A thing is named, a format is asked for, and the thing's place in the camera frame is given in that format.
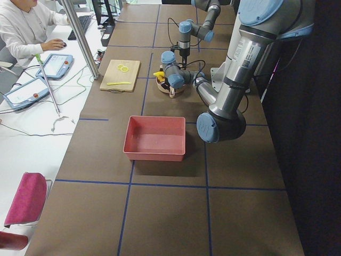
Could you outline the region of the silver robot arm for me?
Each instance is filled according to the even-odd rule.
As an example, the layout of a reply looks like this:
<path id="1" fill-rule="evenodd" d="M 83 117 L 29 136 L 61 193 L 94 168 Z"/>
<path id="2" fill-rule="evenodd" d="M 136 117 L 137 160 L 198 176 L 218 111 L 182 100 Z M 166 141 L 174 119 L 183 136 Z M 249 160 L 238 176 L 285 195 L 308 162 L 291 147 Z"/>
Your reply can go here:
<path id="1" fill-rule="evenodd" d="M 238 107 L 267 46 L 275 41 L 302 38 L 312 32 L 315 1 L 241 1 L 226 60 L 218 69 L 221 86 L 202 72 L 189 71 L 165 51 L 161 63 L 171 90 L 191 84 L 208 107 L 197 118 L 197 131 L 208 143 L 240 137 L 246 121 Z"/>
<path id="2" fill-rule="evenodd" d="M 180 56 L 182 57 L 182 65 L 187 66 L 187 58 L 190 55 L 191 37 L 194 36 L 201 41 L 211 42 L 214 36 L 213 28 L 221 12 L 221 4 L 217 0 L 211 1 L 191 1 L 191 4 L 207 12 L 206 18 L 202 25 L 196 24 L 193 20 L 187 19 L 180 22 L 178 30 L 180 40 L 177 43 Z"/>

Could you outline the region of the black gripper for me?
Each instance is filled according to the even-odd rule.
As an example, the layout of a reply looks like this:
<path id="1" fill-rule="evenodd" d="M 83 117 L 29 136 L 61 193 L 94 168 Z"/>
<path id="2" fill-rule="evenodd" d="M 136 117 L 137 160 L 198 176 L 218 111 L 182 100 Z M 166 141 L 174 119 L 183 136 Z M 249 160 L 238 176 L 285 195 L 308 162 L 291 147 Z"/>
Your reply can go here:
<path id="1" fill-rule="evenodd" d="M 164 89 L 169 89 L 170 88 L 170 84 L 168 82 L 168 79 L 165 79 L 163 82 L 161 82 L 161 87 Z"/>
<path id="2" fill-rule="evenodd" d="M 186 70 L 187 67 L 187 57 L 190 55 L 190 48 L 178 48 L 180 56 L 182 57 L 182 69 Z"/>

